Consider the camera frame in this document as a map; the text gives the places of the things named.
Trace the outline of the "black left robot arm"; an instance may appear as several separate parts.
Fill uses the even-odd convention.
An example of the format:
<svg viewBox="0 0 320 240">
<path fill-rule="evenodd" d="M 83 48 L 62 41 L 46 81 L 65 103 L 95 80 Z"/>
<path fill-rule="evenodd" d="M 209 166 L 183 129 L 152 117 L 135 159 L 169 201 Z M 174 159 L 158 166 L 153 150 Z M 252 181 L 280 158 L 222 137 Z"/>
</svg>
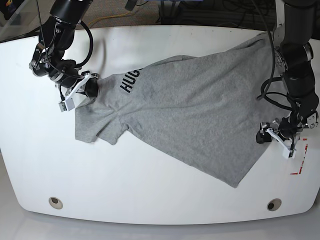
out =
<svg viewBox="0 0 320 240">
<path fill-rule="evenodd" d="M 275 11 L 276 26 L 273 32 L 268 31 L 267 34 L 272 52 L 272 70 L 277 70 L 280 76 L 271 75 L 262 84 L 257 99 L 265 99 L 281 109 L 288 110 L 290 115 L 276 123 L 261 123 L 256 135 L 259 144 L 269 143 L 276 137 L 282 141 L 294 140 L 303 129 L 313 129 L 319 123 L 319 97 L 316 94 L 316 80 L 311 66 L 314 53 L 309 43 L 316 20 L 317 2 L 277 0 Z M 277 81 L 284 83 L 289 106 L 268 97 L 270 85 Z"/>
</svg>

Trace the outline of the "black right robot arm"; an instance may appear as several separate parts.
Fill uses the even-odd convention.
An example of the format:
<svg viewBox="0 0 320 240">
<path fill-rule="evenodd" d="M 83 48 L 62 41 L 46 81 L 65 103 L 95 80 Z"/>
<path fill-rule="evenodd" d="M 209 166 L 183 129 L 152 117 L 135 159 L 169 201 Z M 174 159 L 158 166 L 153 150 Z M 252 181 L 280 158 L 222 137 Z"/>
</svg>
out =
<svg viewBox="0 0 320 240">
<path fill-rule="evenodd" d="M 86 72 L 79 70 L 90 60 L 94 50 L 93 35 L 82 18 L 89 9 L 91 0 L 56 0 L 45 23 L 38 17 L 38 44 L 29 67 L 37 77 L 48 76 L 59 88 L 73 89 L 85 78 Z M 76 63 L 63 59 L 65 51 L 74 41 L 75 29 L 81 25 L 89 37 L 89 50 L 86 58 Z"/>
</svg>

